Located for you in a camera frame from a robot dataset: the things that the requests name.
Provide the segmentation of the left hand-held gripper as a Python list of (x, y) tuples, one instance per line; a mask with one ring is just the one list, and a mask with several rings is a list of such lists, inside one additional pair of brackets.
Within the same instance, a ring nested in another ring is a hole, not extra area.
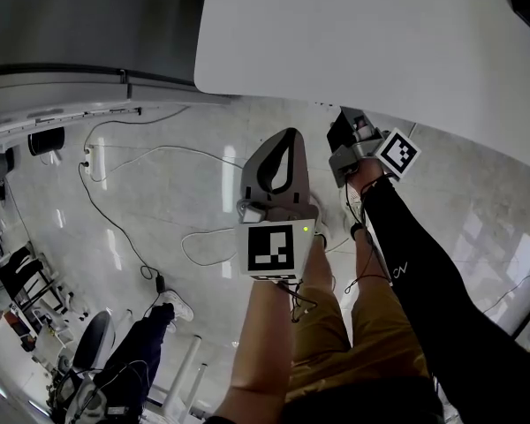
[[(273, 185), (281, 166), (284, 183)], [(314, 199), (307, 201), (308, 193), (304, 139), (296, 128), (284, 129), (265, 140), (242, 170), (245, 200), (238, 202), (235, 226), (241, 275), (275, 283), (302, 278), (321, 220), (321, 208)]]

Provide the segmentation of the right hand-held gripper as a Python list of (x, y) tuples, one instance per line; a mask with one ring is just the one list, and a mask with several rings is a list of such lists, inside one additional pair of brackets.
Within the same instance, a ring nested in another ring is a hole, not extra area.
[(330, 125), (327, 140), (331, 151), (329, 166), (338, 188), (359, 170), (364, 159), (378, 160), (383, 171), (399, 181), (420, 156), (420, 149), (397, 128), (382, 131), (362, 110), (346, 107)]

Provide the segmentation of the person's right hand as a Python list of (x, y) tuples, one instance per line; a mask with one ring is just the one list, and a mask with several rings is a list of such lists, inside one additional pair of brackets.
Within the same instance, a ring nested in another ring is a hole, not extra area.
[(377, 159), (360, 160), (356, 171), (347, 175), (345, 185), (348, 201), (353, 205), (364, 203), (367, 207), (385, 202), (389, 191), (392, 190), (391, 183)]

